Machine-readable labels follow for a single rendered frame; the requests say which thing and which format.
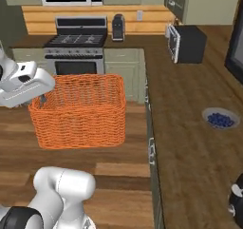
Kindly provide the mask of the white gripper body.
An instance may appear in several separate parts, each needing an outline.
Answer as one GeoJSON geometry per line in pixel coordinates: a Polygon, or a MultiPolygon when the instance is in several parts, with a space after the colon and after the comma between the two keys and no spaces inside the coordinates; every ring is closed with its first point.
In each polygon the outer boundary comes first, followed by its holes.
{"type": "Polygon", "coordinates": [[[0,88],[0,105],[15,107],[38,96],[50,92],[55,87],[55,79],[44,69],[37,68],[33,79],[11,92],[0,88]]]}

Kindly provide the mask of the orange woven basket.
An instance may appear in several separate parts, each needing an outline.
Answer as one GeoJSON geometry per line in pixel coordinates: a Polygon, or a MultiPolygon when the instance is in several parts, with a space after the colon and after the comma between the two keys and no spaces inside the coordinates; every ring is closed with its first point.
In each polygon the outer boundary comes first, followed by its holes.
{"type": "Polygon", "coordinates": [[[69,149],[117,146],[125,140],[125,92],[118,74],[57,75],[47,101],[28,111],[40,147],[69,149]]]}

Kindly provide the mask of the grey green counter drawer run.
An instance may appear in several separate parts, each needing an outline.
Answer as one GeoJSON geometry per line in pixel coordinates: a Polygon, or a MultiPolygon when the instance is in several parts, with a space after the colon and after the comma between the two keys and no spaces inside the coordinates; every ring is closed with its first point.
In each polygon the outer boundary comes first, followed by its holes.
{"type": "Polygon", "coordinates": [[[149,90],[149,101],[151,108],[148,108],[148,105],[145,104],[145,115],[146,115],[146,128],[147,128],[147,154],[148,154],[148,142],[149,138],[154,138],[155,140],[155,165],[149,163],[150,170],[150,188],[152,192],[152,205],[153,205],[153,219],[154,219],[154,229],[167,229],[164,221],[164,211],[163,211],[163,200],[162,200],[162,191],[159,178],[159,155],[158,155],[158,140],[156,135],[156,112],[153,104],[153,95],[152,95],[152,79],[149,75],[149,64],[151,61],[151,56],[149,51],[146,49],[144,51],[145,58],[145,80],[148,82],[149,90]]]}

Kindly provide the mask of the sage green base cupboard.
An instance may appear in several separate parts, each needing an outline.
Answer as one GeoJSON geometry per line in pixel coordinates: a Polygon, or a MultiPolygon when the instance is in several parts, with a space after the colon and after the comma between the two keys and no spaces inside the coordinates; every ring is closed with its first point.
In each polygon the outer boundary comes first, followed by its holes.
{"type": "Polygon", "coordinates": [[[122,76],[127,101],[144,102],[145,58],[142,48],[106,48],[104,64],[107,73],[122,76]]]}
{"type": "Polygon", "coordinates": [[[47,68],[47,61],[42,48],[14,48],[12,51],[17,62],[35,61],[37,67],[47,68]]]}

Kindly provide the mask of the steel stove with oven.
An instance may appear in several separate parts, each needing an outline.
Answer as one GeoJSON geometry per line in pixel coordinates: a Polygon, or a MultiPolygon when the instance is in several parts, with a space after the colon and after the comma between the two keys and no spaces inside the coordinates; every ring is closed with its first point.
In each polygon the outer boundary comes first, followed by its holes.
{"type": "Polygon", "coordinates": [[[57,34],[44,45],[47,69],[54,75],[104,74],[106,16],[58,16],[57,34]]]}

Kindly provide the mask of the grey coffee machine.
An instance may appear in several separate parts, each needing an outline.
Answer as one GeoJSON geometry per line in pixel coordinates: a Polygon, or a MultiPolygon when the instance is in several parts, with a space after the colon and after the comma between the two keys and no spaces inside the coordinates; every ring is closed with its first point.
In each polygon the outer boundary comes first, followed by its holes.
{"type": "Polygon", "coordinates": [[[122,14],[116,14],[112,20],[112,40],[123,41],[125,36],[125,21],[122,14]]]}

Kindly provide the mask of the black white toaster oven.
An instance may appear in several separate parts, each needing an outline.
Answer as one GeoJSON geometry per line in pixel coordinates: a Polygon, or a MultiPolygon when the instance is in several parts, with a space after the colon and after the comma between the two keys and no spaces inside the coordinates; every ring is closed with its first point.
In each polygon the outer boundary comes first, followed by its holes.
{"type": "Polygon", "coordinates": [[[201,64],[207,36],[197,26],[174,26],[166,28],[168,49],[175,64],[201,64]]]}

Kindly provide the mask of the grey bowl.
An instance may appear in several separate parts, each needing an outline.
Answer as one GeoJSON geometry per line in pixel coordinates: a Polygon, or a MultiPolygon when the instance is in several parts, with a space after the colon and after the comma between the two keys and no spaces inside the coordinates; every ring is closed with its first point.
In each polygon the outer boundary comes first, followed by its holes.
{"type": "Polygon", "coordinates": [[[204,121],[206,123],[208,123],[211,127],[213,128],[217,128],[217,129],[230,129],[230,128],[235,128],[235,127],[238,127],[239,124],[240,124],[240,118],[234,114],[232,111],[228,110],[228,109],[225,109],[225,108],[222,108],[222,107],[208,107],[206,109],[204,109],[202,111],[202,118],[204,119],[204,121]],[[213,126],[211,125],[208,121],[207,121],[207,118],[209,115],[213,114],[213,113],[220,113],[220,114],[223,114],[223,115],[227,115],[227,116],[230,116],[231,119],[234,121],[234,125],[231,126],[231,127],[216,127],[216,126],[213,126]]]}

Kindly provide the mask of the blueberries heap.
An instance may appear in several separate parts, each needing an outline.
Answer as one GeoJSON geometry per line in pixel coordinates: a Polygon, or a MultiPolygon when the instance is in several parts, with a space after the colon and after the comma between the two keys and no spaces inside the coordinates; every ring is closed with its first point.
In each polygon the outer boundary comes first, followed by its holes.
{"type": "Polygon", "coordinates": [[[234,125],[234,121],[230,116],[220,113],[213,113],[208,116],[207,121],[216,127],[231,127],[234,125]]]}

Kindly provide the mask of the black fridge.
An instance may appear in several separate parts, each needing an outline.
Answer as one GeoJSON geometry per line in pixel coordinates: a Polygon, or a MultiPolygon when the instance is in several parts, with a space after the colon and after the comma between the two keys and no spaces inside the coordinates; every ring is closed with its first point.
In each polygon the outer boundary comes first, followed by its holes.
{"type": "Polygon", "coordinates": [[[240,0],[238,7],[225,67],[243,85],[243,0],[240,0]]]}

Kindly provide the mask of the pale wall cabinet glass door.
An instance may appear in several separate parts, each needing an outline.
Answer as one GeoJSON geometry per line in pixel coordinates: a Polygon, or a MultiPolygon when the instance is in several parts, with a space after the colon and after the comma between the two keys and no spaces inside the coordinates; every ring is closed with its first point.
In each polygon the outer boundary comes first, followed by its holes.
{"type": "Polygon", "coordinates": [[[164,0],[185,25],[231,25],[238,0],[164,0]]]}

